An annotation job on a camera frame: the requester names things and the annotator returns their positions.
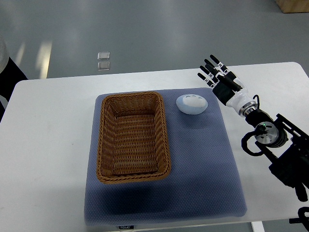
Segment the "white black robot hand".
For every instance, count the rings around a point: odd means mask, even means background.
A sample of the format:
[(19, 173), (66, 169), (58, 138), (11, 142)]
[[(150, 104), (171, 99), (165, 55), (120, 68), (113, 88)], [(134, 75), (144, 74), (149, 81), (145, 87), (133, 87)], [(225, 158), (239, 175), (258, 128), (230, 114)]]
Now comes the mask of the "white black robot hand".
[(248, 115), (255, 110), (256, 101), (248, 95), (248, 90), (244, 83), (233, 72), (228, 72), (228, 68), (214, 55), (210, 55), (210, 58), (221, 71), (208, 59), (204, 59), (205, 66), (200, 66), (200, 69), (207, 76), (201, 73), (197, 75), (210, 88), (213, 88), (212, 91), (217, 99), (223, 105), (233, 108), (238, 115)]

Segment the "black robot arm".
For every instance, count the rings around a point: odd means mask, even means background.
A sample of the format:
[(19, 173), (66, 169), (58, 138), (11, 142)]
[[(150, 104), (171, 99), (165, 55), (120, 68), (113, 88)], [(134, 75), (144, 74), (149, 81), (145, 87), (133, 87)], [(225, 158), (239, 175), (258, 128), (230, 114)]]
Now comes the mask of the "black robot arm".
[(245, 153), (268, 168), (249, 166), (247, 196), (262, 217), (283, 216), (296, 209), (291, 223), (309, 225), (309, 81), (297, 63), (259, 64), (240, 75), (215, 56), (205, 60), (198, 76), (217, 99), (253, 127), (241, 140)]

